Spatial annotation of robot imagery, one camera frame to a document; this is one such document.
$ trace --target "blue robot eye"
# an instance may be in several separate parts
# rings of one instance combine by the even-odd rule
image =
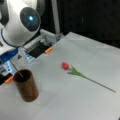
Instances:
[[[33,21],[33,20],[34,20],[34,17],[33,17],[33,16],[29,16],[29,20],[30,20],[30,21]]]

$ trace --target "cylindrical cup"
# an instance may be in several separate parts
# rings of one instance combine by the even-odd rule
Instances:
[[[24,101],[32,102],[38,97],[39,92],[30,70],[24,69],[17,72],[14,75],[14,82]]]

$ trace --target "white table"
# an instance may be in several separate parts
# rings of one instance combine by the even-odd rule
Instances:
[[[67,61],[113,93],[61,68]],[[120,50],[69,33],[41,55],[30,69],[40,91],[32,103],[22,101],[13,84],[0,87],[0,120],[118,120],[120,117]]]

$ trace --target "brown cup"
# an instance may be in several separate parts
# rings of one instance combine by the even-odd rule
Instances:
[[[38,97],[39,92],[30,70],[24,69],[17,72],[14,75],[14,82],[24,101],[32,102]]]

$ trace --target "black background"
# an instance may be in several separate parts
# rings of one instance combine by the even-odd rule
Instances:
[[[120,48],[120,0],[57,1],[61,32],[72,31]],[[51,0],[46,0],[41,28],[55,32]]]

